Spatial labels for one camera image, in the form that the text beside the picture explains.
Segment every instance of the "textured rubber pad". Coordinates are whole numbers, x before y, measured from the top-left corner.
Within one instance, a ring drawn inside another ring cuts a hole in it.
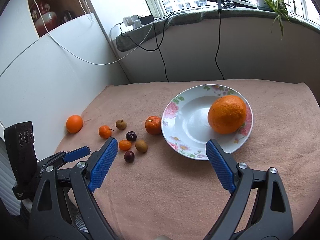
[[[118,152],[118,142],[113,139],[108,145],[107,149],[102,153],[100,159],[91,171],[89,190],[93,193],[96,188],[100,188],[101,184],[106,177],[113,160]]]
[[[206,143],[205,151],[222,187],[233,193],[236,190],[233,173],[212,141]]]
[[[76,149],[72,152],[66,153],[66,155],[63,158],[64,162],[73,162],[77,159],[83,158],[90,154],[90,149],[88,146],[83,146],[79,149]]]

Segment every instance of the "white wall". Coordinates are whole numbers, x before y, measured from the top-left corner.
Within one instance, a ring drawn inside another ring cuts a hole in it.
[[[122,22],[122,19],[125,16],[131,16],[134,14],[134,10],[132,8],[134,4],[132,4],[132,2],[129,0],[90,1],[107,35],[109,35],[113,25]],[[116,37],[119,34],[119,29],[115,29],[115,32],[112,36]]]
[[[115,61],[96,19],[84,15],[51,31],[60,44],[94,63]],[[0,121],[32,121],[38,159],[54,153],[65,122],[81,114],[106,85],[129,83],[118,63],[97,66],[59,47],[48,34],[26,49],[0,77]]]
[[[27,0],[10,0],[0,16],[0,74],[38,40]]]
[[[284,22],[284,37],[273,20],[234,17],[221,20],[218,64],[226,79],[305,82],[320,101],[320,35],[302,25]],[[220,80],[214,58],[219,20],[171,26],[160,47],[170,82]],[[142,44],[156,48],[155,38]],[[123,57],[126,52],[119,52]],[[166,81],[159,51],[137,48],[122,60],[132,83]]]

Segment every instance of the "gray windowsill cover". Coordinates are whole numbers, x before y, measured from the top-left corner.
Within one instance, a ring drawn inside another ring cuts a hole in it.
[[[230,18],[230,17],[260,17],[260,18],[270,18],[274,19],[276,17],[276,13],[262,11],[258,9],[248,9],[248,8],[232,8],[223,10],[221,13],[221,18]],[[167,17],[163,17],[161,19],[156,20],[155,28],[156,34],[159,35],[163,31],[163,24]],[[320,34],[320,27],[318,28],[316,25],[309,23],[306,20],[290,17],[290,22],[300,24],[310,30],[313,30]],[[184,24],[191,24],[191,23],[198,23],[203,20],[213,20],[219,19],[219,14],[217,8],[196,8],[193,10],[188,11],[181,11],[176,12],[173,14],[165,25],[165,30],[170,26],[175,25],[184,25]],[[142,26],[141,28],[128,31],[124,33],[124,36],[130,36],[132,40],[136,44],[140,44],[143,38],[147,35],[148,31],[150,30],[151,23]],[[145,41],[148,41],[155,37],[154,30],[151,30],[148,36],[145,38]],[[158,38],[158,43],[160,43],[162,36]],[[116,37],[116,45],[119,51],[124,52],[136,47],[136,45],[130,40],[130,38],[123,37],[119,35]]]

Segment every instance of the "floral pattern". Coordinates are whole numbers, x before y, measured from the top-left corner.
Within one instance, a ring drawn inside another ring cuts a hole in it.
[[[247,112],[246,112],[246,117],[244,124],[240,127],[240,134],[247,136],[248,133],[250,132],[251,125],[252,125],[252,116],[251,116],[251,110],[248,104],[246,104],[247,107]]]
[[[177,116],[177,112],[179,107],[176,103],[171,102],[164,111],[164,118],[175,118]]]
[[[209,91],[211,90],[211,94],[214,94],[215,96],[218,97],[223,97],[225,95],[239,95],[235,90],[231,88],[227,88],[225,86],[221,85],[204,85],[202,86],[203,90]],[[167,108],[164,111],[163,114],[163,119],[162,119],[162,126],[168,126],[169,123],[170,125],[172,124],[172,121],[174,123],[174,118],[177,116],[178,111],[179,111],[179,103],[185,101],[185,98],[183,96],[177,96],[175,97],[167,106]],[[246,119],[243,125],[239,128],[239,130],[235,133],[233,140],[231,143],[239,144],[243,143],[244,140],[247,139],[248,134],[250,132],[251,126],[252,126],[252,114],[251,114],[251,109],[249,104],[245,101],[246,103]],[[176,152],[187,156],[191,157],[194,159],[199,159],[199,160],[208,160],[208,157],[205,153],[205,150],[203,152],[203,149],[194,149],[194,147],[191,147],[190,145],[186,144],[184,141],[179,139],[176,136],[169,136],[166,137],[166,140],[170,147],[175,150]]]

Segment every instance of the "plate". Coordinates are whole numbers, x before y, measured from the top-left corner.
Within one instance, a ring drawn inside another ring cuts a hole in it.
[[[243,125],[234,133],[219,134],[209,125],[207,116],[212,103],[225,95],[240,97],[247,113]],[[253,126],[253,113],[239,92],[222,85],[201,85],[183,91],[173,98],[162,115],[161,129],[167,143],[181,155],[208,160],[205,144],[216,139],[226,153],[233,153],[248,139]]]

